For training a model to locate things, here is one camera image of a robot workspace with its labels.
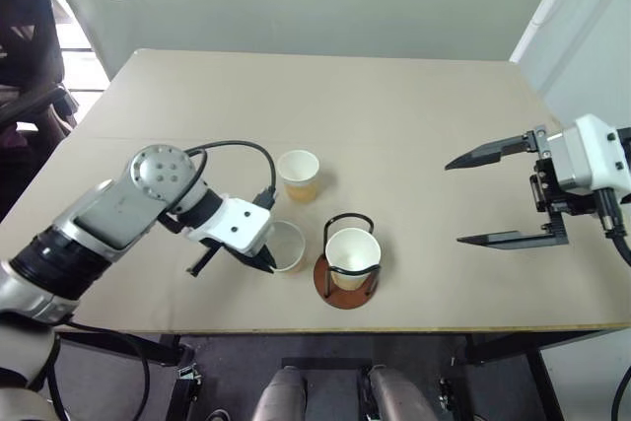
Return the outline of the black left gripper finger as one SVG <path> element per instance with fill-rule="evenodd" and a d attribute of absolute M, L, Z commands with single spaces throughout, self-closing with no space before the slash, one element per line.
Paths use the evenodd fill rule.
<path fill-rule="evenodd" d="M 267 245 L 263 245 L 257 254 L 246 256 L 245 264 L 251 268 L 267 273 L 274 273 L 276 270 L 274 256 Z"/>
<path fill-rule="evenodd" d="M 192 277 L 197 277 L 217 251 L 218 248 L 216 246 L 208 247 L 205 252 L 186 269 L 186 272 Z"/>

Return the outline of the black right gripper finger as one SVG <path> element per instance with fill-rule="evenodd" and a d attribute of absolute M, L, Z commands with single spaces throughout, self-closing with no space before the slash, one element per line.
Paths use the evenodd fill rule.
<path fill-rule="evenodd" d="M 445 165 L 445 170 L 469 169 L 498 163 L 504 156 L 528 151 L 528 135 L 522 134 L 480 145 Z"/>
<path fill-rule="evenodd" d="M 525 235 L 519 231 L 467 236 L 456 239 L 461 244 L 485 247 L 545 247 L 568 243 L 566 235 Z"/>

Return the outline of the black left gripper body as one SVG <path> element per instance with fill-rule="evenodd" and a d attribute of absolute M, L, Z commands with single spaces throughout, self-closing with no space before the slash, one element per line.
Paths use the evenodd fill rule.
<path fill-rule="evenodd" d="M 223 243 L 217 242 L 211 238 L 204 238 L 200 242 L 206 247 L 206 251 L 200 258 L 200 262 L 202 264 L 207 264 L 220 249 L 224 249 L 241 263 L 250 264 L 250 258 L 248 256 L 237 252 L 235 249 L 226 246 Z"/>

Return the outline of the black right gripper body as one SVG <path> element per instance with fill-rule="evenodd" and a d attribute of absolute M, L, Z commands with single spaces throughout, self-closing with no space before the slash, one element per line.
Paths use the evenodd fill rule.
<path fill-rule="evenodd" d="M 533 136 L 538 155 L 529 182 L 538 212 L 546 213 L 549 222 L 541 226 L 542 234 L 527 236 L 527 245 L 566 245 L 567 230 L 563 215 L 581 216 L 594 214 L 596 202 L 591 194 L 576 194 L 561 188 L 552 161 L 552 152 L 544 126 L 536 126 Z"/>

